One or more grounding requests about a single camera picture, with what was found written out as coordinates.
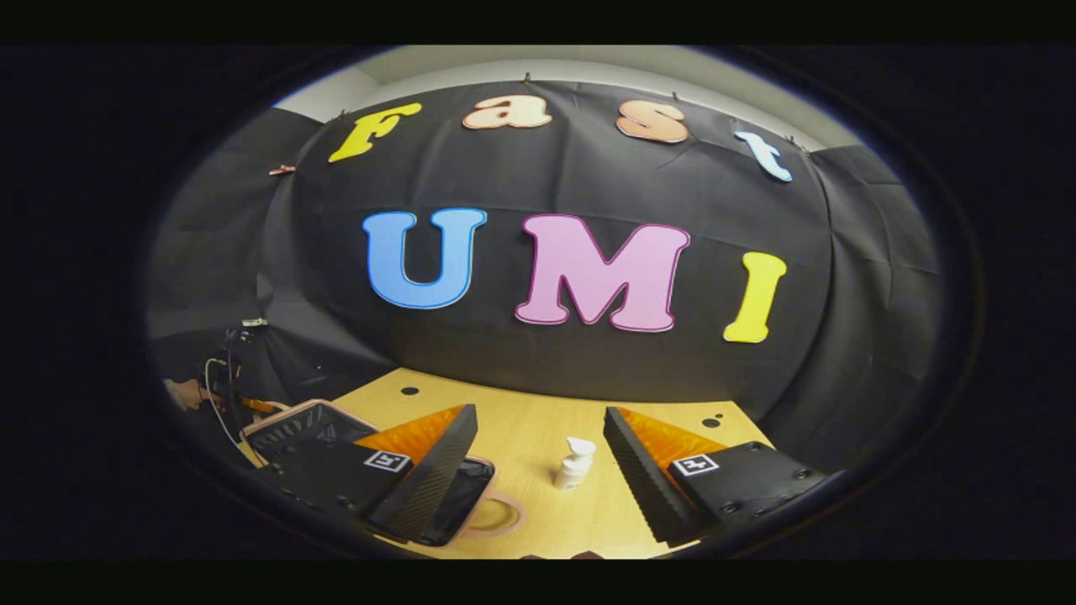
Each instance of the foam letter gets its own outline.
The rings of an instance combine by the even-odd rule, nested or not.
[[[744,255],[747,267],[747,290],[736,321],[725,328],[730,342],[762,342],[769,334],[766,319],[777,293],[777,281],[788,271],[784,262],[770,254],[748,252]]]
[[[520,320],[535,324],[567,321],[568,310],[560,302],[563,282],[585,324],[596,323],[625,287],[624,306],[609,315],[612,325],[665,332],[676,323],[668,310],[680,251],[691,242],[685,231],[642,225],[607,263],[578,216],[530,216],[523,222],[523,230],[535,238],[535,266],[530,297],[515,308]]]
[[[463,298],[470,287],[475,229],[485,212],[471,208],[438,210],[429,222],[441,229],[441,275],[430,283],[415,283],[404,268],[407,231],[415,224],[410,212],[382,212],[363,221],[370,235],[370,285],[378,296],[408,309],[439,309]]]
[[[777,157],[781,155],[781,152],[762,140],[762,137],[755,135],[754,132],[746,132],[740,130],[736,132],[736,138],[741,141],[747,141],[747,145],[751,147],[751,153],[754,154],[754,158],[759,160],[759,164],[769,172],[773,177],[780,179],[784,182],[792,180],[792,172],[789,172],[781,165],[777,164]]]
[[[411,103],[359,117],[355,121],[355,128],[348,136],[348,139],[340,145],[340,149],[329,156],[329,161],[339,161],[370,151],[373,147],[370,135],[380,139],[399,124],[401,115],[414,115],[420,110],[422,110],[421,104]]]
[[[535,128],[549,124],[553,117],[546,113],[546,99],[529,95],[496,97],[475,103],[476,111],[464,118],[468,128]]]
[[[624,117],[617,118],[617,128],[628,137],[663,143],[679,143],[688,138],[688,128],[680,124],[683,113],[672,105],[651,101],[627,101],[620,105]]]

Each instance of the black fabric backdrop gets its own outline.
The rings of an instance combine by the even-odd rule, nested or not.
[[[542,97],[553,121],[462,125],[476,102],[502,95]],[[898,179],[865,147],[807,156],[778,133],[690,102],[677,103],[686,141],[628,138],[615,118],[632,99],[675,102],[614,86],[501,82],[396,99],[322,126],[267,111],[207,158],[161,225],[150,312],[159,354],[194,355],[176,354],[166,337],[195,329],[211,351],[218,328],[265,316],[269,327],[254,330],[246,354],[263,362],[249,363],[259,369],[244,388],[285,403],[338,396],[404,366],[570,397],[735,399],[779,448],[831,472],[867,445],[889,445],[917,411],[950,296],[938,237]],[[327,161],[357,117],[410,102],[422,111],[371,137],[371,151]],[[770,178],[735,139],[739,129],[776,146],[793,181]],[[279,164],[297,171],[269,177]],[[408,275],[431,281],[440,234],[428,220],[450,207],[489,214],[467,295],[437,310],[378,297],[363,220],[413,212]],[[607,312],[587,326],[564,292],[564,324],[516,320],[534,253],[521,224],[549,212],[582,217],[607,258],[645,223],[690,233],[676,325],[632,333]],[[768,338],[731,343],[722,333],[739,309],[750,251],[789,269]]]

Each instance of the fisheye lens view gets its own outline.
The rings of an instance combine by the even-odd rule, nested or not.
[[[388,50],[257,108],[165,203],[161,406],[401,557],[761,540],[959,361],[957,240],[903,177],[690,47]]]

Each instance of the white cable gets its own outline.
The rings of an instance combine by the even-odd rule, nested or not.
[[[206,360],[206,392],[209,393],[209,405],[213,406],[213,413],[215,413],[216,414],[216,419],[221,421],[221,428],[224,428],[225,436],[228,437],[228,440],[231,441],[231,445],[236,446],[236,449],[239,450],[239,453],[243,454],[243,458],[245,459],[246,458],[246,452],[244,452],[243,449],[239,447],[239,444],[236,442],[236,440],[231,438],[231,434],[228,433],[228,426],[224,424],[224,419],[221,418],[221,411],[216,409],[216,403],[213,402],[213,392],[210,391],[210,385],[209,385],[210,384],[210,382],[209,382],[209,364],[211,364],[213,362],[216,362],[216,363],[221,364],[224,367],[228,367],[228,364],[225,363],[225,362],[222,362],[221,360],[212,358],[212,357],[209,358],[209,360]]]

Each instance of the wooden table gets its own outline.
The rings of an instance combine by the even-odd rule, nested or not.
[[[419,392],[405,395],[401,390],[406,388]],[[408,369],[395,370],[334,403],[380,430],[453,406],[475,405],[479,430],[468,453],[497,465],[496,489],[519,500],[527,520],[511,534],[457,539],[443,548],[390,541],[439,559],[520,559],[527,554],[570,559],[586,550],[606,559],[647,559],[672,552],[654,540],[609,452],[601,433],[607,406],[620,405],[730,447],[752,440],[773,446],[733,402],[570,399],[479,386]],[[705,419],[719,420],[720,426],[707,427]],[[598,450],[582,484],[562,491],[553,487],[553,478],[569,453],[569,436],[594,441]],[[508,507],[483,502],[470,526],[493,529],[512,520]]]

